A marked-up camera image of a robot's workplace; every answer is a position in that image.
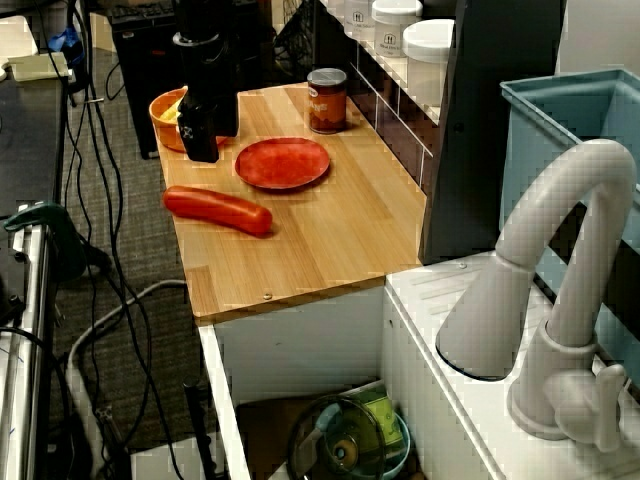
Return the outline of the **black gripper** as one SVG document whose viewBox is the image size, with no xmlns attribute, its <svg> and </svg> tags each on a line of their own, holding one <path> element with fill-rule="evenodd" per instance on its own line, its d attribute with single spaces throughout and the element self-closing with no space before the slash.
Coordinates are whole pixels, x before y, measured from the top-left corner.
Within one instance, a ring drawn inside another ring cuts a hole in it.
<svg viewBox="0 0 640 480">
<path fill-rule="evenodd" d="M 178 129 L 188 158 L 217 162 L 217 136 L 238 134 L 236 62 L 230 42 L 179 44 L 187 99 L 178 108 Z M 215 107 L 215 126 L 213 107 Z"/>
</svg>

